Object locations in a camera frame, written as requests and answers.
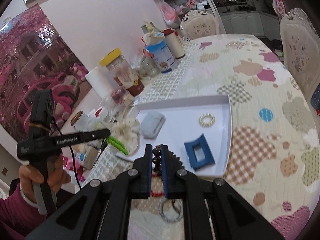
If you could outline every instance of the pink poster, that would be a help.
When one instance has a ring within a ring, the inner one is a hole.
[[[34,95],[51,89],[62,127],[91,89],[87,73],[40,6],[27,9],[0,30],[0,124],[26,139]]]

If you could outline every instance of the gray plush pouch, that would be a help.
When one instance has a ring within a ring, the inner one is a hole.
[[[139,132],[145,139],[154,139],[158,136],[164,122],[165,116],[163,114],[150,111],[143,119]]]

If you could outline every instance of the silver bolt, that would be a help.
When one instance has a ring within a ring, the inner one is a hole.
[[[138,171],[136,169],[128,170],[129,176],[136,176],[138,174]]]
[[[187,171],[185,169],[181,169],[177,171],[179,176],[185,176],[187,174]]]
[[[100,185],[100,180],[98,180],[98,179],[93,179],[93,180],[90,181],[90,186],[91,187],[97,187],[99,185]]]
[[[217,179],[214,180],[214,182],[215,182],[215,184],[217,184],[218,186],[222,186],[222,185],[225,184],[225,181],[224,181],[224,179],[222,179],[222,178],[217,178]]]

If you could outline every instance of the white cuff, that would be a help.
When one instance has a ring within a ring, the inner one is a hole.
[[[27,198],[27,196],[23,193],[21,184],[20,184],[20,193],[21,193],[21,196],[22,196],[22,198],[24,199],[25,202],[27,202],[32,207],[38,208],[38,205],[36,203],[33,203],[32,201],[30,201]]]

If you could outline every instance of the yellow lid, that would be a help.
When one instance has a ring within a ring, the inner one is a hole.
[[[108,55],[106,55],[102,60],[100,60],[99,64],[100,66],[105,67],[120,55],[121,55],[121,50],[119,48],[116,48],[113,51],[111,51]]]

